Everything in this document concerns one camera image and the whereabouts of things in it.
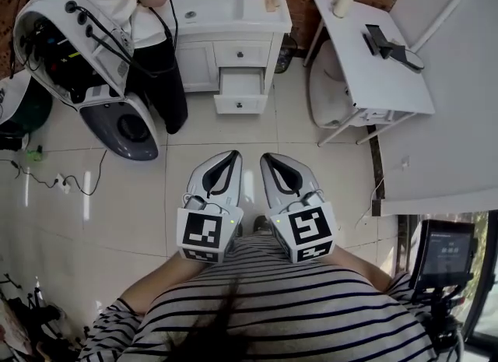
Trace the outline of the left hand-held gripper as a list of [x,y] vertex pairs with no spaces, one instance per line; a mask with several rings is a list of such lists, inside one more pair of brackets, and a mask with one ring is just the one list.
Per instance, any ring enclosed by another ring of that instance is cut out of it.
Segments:
[[191,174],[184,206],[177,210],[177,247],[182,258],[206,264],[223,262],[244,216],[238,206],[202,197],[239,198],[242,156],[237,150],[216,154]]

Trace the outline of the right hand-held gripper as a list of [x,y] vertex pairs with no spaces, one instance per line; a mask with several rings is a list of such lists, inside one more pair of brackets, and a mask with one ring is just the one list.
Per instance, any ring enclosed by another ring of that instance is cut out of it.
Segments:
[[[330,202],[311,169],[289,156],[264,153],[261,175],[272,233],[294,264],[330,255],[336,245],[337,223]],[[281,195],[304,195],[281,206]]]

